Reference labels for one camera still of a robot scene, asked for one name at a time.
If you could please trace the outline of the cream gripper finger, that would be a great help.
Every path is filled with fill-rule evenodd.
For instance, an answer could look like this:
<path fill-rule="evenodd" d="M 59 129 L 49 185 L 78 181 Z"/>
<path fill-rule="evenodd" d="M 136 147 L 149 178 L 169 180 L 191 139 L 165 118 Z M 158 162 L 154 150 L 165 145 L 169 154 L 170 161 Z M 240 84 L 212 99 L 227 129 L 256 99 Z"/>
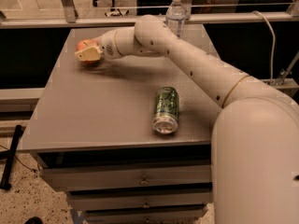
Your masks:
<path fill-rule="evenodd" d="M 76 51 L 75 56 L 81 62 L 99 61 L 95 59 L 94 46 L 86 47 L 85 49 Z"/>

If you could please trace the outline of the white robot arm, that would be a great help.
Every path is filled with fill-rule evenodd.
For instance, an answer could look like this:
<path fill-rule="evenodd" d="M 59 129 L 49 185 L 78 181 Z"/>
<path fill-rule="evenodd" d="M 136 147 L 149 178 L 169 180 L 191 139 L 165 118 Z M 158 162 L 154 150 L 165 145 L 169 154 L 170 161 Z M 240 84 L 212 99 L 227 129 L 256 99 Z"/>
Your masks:
<path fill-rule="evenodd" d="M 81 61 L 158 52 L 221 112 L 211 137 L 215 224 L 299 224 L 299 106 L 288 95 L 177 38 L 152 15 L 79 49 Z"/>

